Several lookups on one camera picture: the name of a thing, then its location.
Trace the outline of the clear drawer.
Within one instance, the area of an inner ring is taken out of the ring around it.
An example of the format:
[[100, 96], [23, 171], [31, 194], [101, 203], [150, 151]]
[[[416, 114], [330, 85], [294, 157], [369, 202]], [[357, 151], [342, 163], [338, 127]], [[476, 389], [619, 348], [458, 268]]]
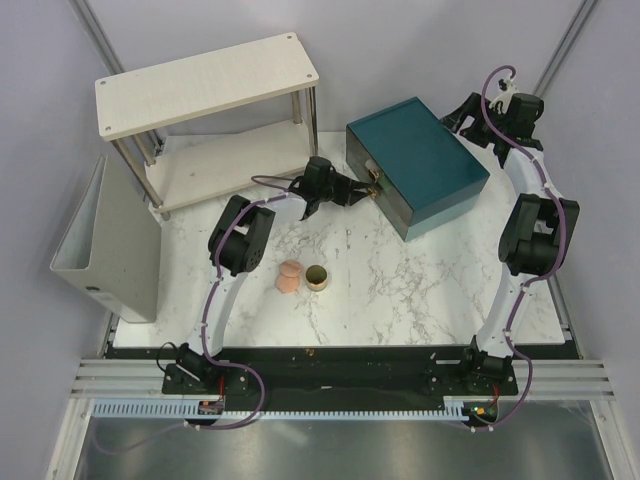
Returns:
[[346, 162], [361, 182], [372, 185], [382, 210], [403, 225], [410, 223], [413, 211], [408, 202], [350, 129], [346, 130]]
[[408, 203], [389, 177], [377, 165], [369, 167], [365, 164], [354, 163], [348, 164], [348, 166], [361, 182], [377, 183], [375, 203], [402, 240], [407, 242], [409, 240], [409, 222], [412, 212]]

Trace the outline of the teal drawer cabinet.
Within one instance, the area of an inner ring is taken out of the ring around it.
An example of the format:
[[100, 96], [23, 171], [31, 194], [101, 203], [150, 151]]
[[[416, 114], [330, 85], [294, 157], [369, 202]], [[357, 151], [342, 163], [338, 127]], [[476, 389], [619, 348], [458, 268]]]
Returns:
[[490, 173], [417, 97], [346, 126], [413, 211], [409, 241], [473, 209]]

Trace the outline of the gold cream jar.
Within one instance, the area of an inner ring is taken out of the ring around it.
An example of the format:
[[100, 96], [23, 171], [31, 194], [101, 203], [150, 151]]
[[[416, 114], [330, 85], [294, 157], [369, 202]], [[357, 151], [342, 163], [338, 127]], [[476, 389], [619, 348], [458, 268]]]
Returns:
[[305, 271], [307, 287], [314, 292], [324, 290], [329, 282], [327, 270], [321, 265], [311, 265]]

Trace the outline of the pink makeup sponge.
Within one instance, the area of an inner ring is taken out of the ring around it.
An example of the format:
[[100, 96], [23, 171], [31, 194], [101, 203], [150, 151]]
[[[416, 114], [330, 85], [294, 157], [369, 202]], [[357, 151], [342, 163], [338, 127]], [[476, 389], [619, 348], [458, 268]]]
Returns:
[[300, 286], [302, 265], [295, 260], [286, 260], [279, 266], [276, 288], [283, 294], [295, 292]]

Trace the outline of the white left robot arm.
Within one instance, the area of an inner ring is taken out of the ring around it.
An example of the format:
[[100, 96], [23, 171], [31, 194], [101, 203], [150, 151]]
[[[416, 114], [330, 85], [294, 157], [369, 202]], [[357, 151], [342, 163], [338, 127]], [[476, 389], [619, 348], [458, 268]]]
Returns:
[[310, 157], [304, 172], [287, 186], [274, 188], [278, 193], [266, 199], [232, 196], [208, 240], [211, 287], [188, 340], [174, 349], [178, 363], [193, 361], [184, 379], [198, 393], [211, 392], [218, 385], [220, 371], [208, 360], [223, 348], [236, 298], [249, 273], [259, 266], [272, 228], [306, 220], [322, 203], [350, 207], [374, 192], [372, 183], [339, 173], [320, 156]]

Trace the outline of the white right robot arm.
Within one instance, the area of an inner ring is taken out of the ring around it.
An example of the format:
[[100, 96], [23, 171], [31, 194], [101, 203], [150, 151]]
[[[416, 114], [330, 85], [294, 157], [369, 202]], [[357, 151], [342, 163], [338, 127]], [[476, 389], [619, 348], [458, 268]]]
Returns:
[[516, 202], [498, 244], [503, 265], [489, 315], [471, 348], [485, 358], [514, 355], [515, 336], [537, 287], [554, 275], [568, 251], [580, 213], [555, 187], [544, 165], [542, 144], [533, 137], [544, 111], [542, 99], [524, 93], [489, 102], [472, 93], [441, 123], [479, 147], [493, 147], [511, 181]]

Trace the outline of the grey file holder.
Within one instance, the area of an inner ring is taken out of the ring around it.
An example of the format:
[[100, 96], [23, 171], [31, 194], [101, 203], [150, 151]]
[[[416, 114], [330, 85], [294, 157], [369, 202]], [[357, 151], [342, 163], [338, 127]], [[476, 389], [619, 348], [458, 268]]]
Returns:
[[124, 321], [157, 318], [161, 227], [121, 164], [100, 156], [50, 270]]

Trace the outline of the aluminium frame rail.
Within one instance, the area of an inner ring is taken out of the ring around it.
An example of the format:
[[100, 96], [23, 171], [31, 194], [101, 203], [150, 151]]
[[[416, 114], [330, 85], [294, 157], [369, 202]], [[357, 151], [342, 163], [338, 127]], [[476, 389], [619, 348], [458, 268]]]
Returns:
[[547, 99], [551, 86], [568, 61], [600, 1], [530, 1], [532, 12], [525, 15], [518, 31], [516, 84], [521, 91], [540, 97], [544, 113], [536, 121], [535, 138], [547, 146], [542, 121], [551, 111]]

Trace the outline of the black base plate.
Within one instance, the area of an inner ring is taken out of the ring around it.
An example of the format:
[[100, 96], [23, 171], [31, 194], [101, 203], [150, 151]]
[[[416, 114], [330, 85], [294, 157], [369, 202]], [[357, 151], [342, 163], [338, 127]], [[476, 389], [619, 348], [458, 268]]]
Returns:
[[428, 396], [515, 395], [512, 359], [472, 347], [228, 347], [211, 364], [183, 344], [165, 367], [162, 392], [178, 395], [260, 391], [414, 391]]

